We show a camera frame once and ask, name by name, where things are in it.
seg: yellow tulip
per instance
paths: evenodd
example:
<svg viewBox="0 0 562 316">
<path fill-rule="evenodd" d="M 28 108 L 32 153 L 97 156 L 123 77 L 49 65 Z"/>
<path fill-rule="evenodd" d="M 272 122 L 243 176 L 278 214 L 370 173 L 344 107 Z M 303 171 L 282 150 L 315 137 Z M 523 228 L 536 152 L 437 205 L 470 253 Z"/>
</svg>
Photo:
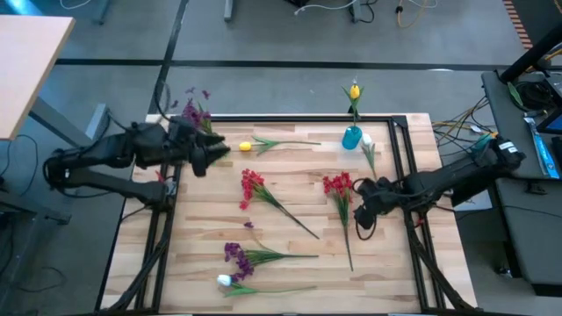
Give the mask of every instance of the yellow tulip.
<svg viewBox="0 0 562 316">
<path fill-rule="evenodd" d="M 357 99 L 360 94 L 361 91 L 359 90 L 359 87 L 356 84 L 352 85 L 351 88 L 349 89 L 349 96 L 354 100 Z"/>
<path fill-rule="evenodd" d="M 240 143 L 240 151 L 250 151 L 252 149 L 252 144 L 249 143 L 249 141 L 244 141 L 242 143 Z"/>
</svg>

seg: metal stand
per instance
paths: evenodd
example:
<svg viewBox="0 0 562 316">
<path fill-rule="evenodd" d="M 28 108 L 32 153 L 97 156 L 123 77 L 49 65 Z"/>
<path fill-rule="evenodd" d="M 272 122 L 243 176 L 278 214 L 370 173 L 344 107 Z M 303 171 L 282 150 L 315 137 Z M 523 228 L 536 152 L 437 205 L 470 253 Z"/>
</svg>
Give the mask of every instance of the metal stand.
<svg viewBox="0 0 562 316">
<path fill-rule="evenodd" d="M 105 23 L 105 14 L 107 14 L 107 10 L 109 9 L 110 1 L 111 0 L 98 0 L 99 5 L 93 18 L 94 23 L 98 25 L 103 25 Z"/>
</svg>

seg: wooden tabletop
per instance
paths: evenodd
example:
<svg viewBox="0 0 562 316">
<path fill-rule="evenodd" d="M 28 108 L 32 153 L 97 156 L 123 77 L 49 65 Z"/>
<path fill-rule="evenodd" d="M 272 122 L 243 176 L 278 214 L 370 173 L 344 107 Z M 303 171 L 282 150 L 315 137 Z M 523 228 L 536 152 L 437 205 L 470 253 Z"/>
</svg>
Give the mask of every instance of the wooden tabletop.
<svg viewBox="0 0 562 316">
<path fill-rule="evenodd" d="M 0 140 L 18 135 L 74 23 L 73 18 L 0 15 Z"/>
<path fill-rule="evenodd" d="M 419 170 L 441 167 L 428 114 L 408 114 L 415 159 Z M 402 211 L 378 219 L 372 239 L 361 241 L 355 223 L 349 223 L 350 248 L 355 271 L 349 269 L 342 225 L 335 205 L 326 198 L 323 176 L 345 170 L 352 178 L 371 176 L 360 149 L 342 148 L 348 123 L 214 123 L 233 151 L 196 178 L 191 166 L 182 172 L 176 216 L 169 249 L 160 312 L 170 313 L 373 313 L 419 312 L 412 261 Z M 378 176 L 396 179 L 386 123 L 360 124 L 376 143 Z M 273 140 L 308 140 L 321 145 L 291 144 L 274 147 L 260 156 L 238 150 L 242 141 L 257 135 Z M 401 134 L 402 157 L 406 161 Z M 252 202 L 247 211 L 242 200 L 241 171 L 253 169 L 293 215 L 321 237 L 316 240 L 270 205 Z M 136 169 L 136 181 L 155 180 L 155 170 Z M 440 205 L 449 206 L 449 200 Z M 139 208 L 127 202 L 125 214 Z M 149 223 L 149 212 L 128 218 L 119 230 L 102 306 L 114 303 L 139 271 Z M 309 285 L 317 290 L 285 294 L 257 294 L 224 298 L 216 277 L 234 272 L 224 261 L 225 242 L 258 248 L 242 226 L 252 221 L 260 241 L 269 248 L 319 258 L 284 259 L 256 268 L 243 284 L 271 290 Z M 454 214 L 434 209 L 429 222 L 442 272 L 463 298 L 476 305 L 465 255 Z M 429 280 L 427 271 L 425 279 Z M 429 281 L 429 301 L 435 302 Z M 152 292 L 148 292 L 150 304 Z"/>
</svg>

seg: flower bud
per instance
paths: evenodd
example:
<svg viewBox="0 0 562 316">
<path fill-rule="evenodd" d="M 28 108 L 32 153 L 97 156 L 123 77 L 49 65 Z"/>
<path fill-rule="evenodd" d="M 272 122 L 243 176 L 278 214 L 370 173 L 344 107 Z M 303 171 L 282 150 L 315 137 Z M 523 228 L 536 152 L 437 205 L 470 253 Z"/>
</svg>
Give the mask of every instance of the flower bud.
<svg viewBox="0 0 562 316">
<path fill-rule="evenodd" d="M 227 275 L 217 276 L 217 283 L 222 286 L 230 286 L 232 284 L 232 277 Z"/>
<path fill-rule="evenodd" d="M 252 149 L 252 144 L 250 144 L 249 141 L 244 141 L 240 143 L 239 149 L 240 151 L 250 151 Z"/>
<path fill-rule="evenodd" d="M 367 133 L 363 133 L 363 138 L 361 139 L 361 141 L 363 142 L 363 145 L 366 147 L 371 147 L 372 145 L 371 136 L 369 136 L 369 134 Z"/>
<path fill-rule="evenodd" d="M 361 90 L 359 90 L 359 87 L 356 84 L 352 85 L 351 88 L 349 89 L 349 97 L 351 97 L 354 100 L 357 99 L 360 94 L 361 94 Z"/>
</svg>

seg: desk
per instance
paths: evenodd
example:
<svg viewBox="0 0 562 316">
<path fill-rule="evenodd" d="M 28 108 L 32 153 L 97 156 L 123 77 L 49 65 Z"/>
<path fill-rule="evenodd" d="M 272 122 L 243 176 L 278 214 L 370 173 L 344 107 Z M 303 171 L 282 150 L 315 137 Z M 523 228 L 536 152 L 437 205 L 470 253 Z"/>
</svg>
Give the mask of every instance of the desk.
<svg viewBox="0 0 562 316">
<path fill-rule="evenodd" d="M 29 113 L 72 146 L 92 142 L 38 97 L 74 23 L 73 18 L 0 16 L 0 140 L 13 140 Z"/>
<path fill-rule="evenodd" d="M 542 75 L 525 75 L 526 80 L 541 80 Z M 552 216 L 526 212 L 516 207 L 562 216 L 559 197 L 562 182 L 545 180 L 539 165 L 530 130 L 522 119 L 522 111 L 512 104 L 508 88 L 493 73 L 482 75 L 486 96 L 498 132 L 514 142 L 527 155 L 521 167 L 513 173 L 515 179 L 499 179 L 494 190 L 494 207 L 500 208 L 508 230 L 508 259 L 515 277 L 524 277 L 537 295 L 562 296 L 562 251 L 558 241 L 562 239 L 562 220 Z M 542 133 L 545 144 L 551 145 L 553 134 Z M 558 171 L 562 170 L 557 163 Z M 547 195 L 526 193 L 529 180 L 533 180 Z"/>
<path fill-rule="evenodd" d="M 355 271 L 349 270 L 342 227 L 337 210 L 323 192 L 322 177 L 342 170 L 352 178 L 371 176 L 360 148 L 342 148 L 342 132 L 348 122 L 213 123 L 213 130 L 226 137 L 233 151 L 196 178 L 191 166 L 184 167 L 178 188 L 171 244 L 163 282 L 160 312 L 164 313 L 373 313 L 419 312 L 414 273 L 402 211 L 394 210 L 378 219 L 373 238 L 357 238 L 353 220 L 349 223 L 350 248 Z M 419 170 L 441 167 L 428 114 L 408 114 L 414 155 Z M 386 123 L 361 123 L 376 143 L 378 176 L 397 178 L 389 129 Z M 274 147 L 259 157 L 255 152 L 238 150 L 251 135 L 272 140 L 307 140 L 321 145 L 286 144 Z M 406 160 L 404 142 L 398 135 L 400 157 Z M 262 173 L 266 185 L 287 210 L 313 232 L 316 240 L 290 219 L 270 206 L 252 202 L 241 211 L 241 171 Z M 155 179 L 155 169 L 135 169 L 133 179 Z M 450 207 L 450 201 L 442 201 Z M 138 209 L 127 201 L 125 213 Z M 138 272 L 150 222 L 150 212 L 141 212 L 121 224 L 102 307 L 113 304 Z M 282 295 L 255 295 L 223 298 L 216 276 L 233 272 L 224 262 L 225 242 L 240 242 L 255 248 L 242 224 L 251 220 L 258 238 L 267 247 L 294 254 L 316 254 L 314 259 L 284 259 L 256 269 L 243 283 L 258 288 L 287 288 L 317 285 L 314 291 Z M 429 222 L 437 263 L 452 285 L 470 304 L 476 305 L 472 283 L 452 212 L 434 209 Z M 430 303 L 432 290 L 428 288 Z"/>
</svg>

